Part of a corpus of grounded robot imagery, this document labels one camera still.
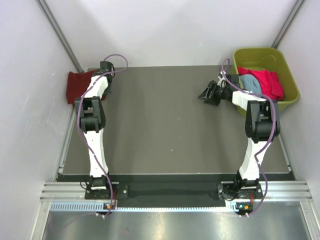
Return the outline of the dark red t-shirt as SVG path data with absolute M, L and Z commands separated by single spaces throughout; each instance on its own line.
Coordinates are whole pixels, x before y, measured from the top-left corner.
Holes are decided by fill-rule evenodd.
M 77 98 L 80 98 L 92 84 L 92 76 L 96 71 L 88 71 L 84 73 L 69 72 L 67 78 L 66 99 L 67 103 L 73 105 Z M 85 98 L 102 97 L 104 91 L 109 87 L 107 77 L 100 78 L 93 88 L 85 94 Z

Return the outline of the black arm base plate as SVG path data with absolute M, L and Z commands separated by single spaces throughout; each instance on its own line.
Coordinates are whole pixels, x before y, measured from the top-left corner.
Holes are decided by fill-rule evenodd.
M 159 200 L 168 197 L 170 201 L 182 197 L 208 197 L 211 200 L 233 201 L 235 199 L 261 198 L 261 186 L 237 189 L 233 183 L 217 182 L 131 182 L 114 184 L 111 189 L 87 188 L 85 198 L 93 200 L 120 200 L 137 197 L 151 197 Z

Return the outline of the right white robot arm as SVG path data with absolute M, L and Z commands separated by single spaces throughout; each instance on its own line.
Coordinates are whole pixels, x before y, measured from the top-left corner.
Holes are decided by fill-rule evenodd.
M 240 88 L 239 81 L 221 71 L 218 81 L 210 81 L 198 96 L 204 103 L 218 106 L 222 100 L 245 110 L 245 134 L 248 138 L 244 160 L 231 185 L 223 185 L 220 197 L 227 201 L 245 198 L 258 193 L 262 162 L 268 147 L 280 133 L 278 103 L 262 94 Z

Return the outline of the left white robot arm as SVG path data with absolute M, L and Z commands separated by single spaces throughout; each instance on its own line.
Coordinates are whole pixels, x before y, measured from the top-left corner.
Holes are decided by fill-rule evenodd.
M 90 78 L 87 90 L 74 101 L 77 130 L 89 154 L 90 172 L 85 181 L 85 198 L 88 200 L 110 199 L 114 191 L 105 161 L 103 133 L 106 115 L 102 105 L 102 97 L 114 76 L 113 70 L 111 62 L 101 61 L 100 68 L 94 71 Z

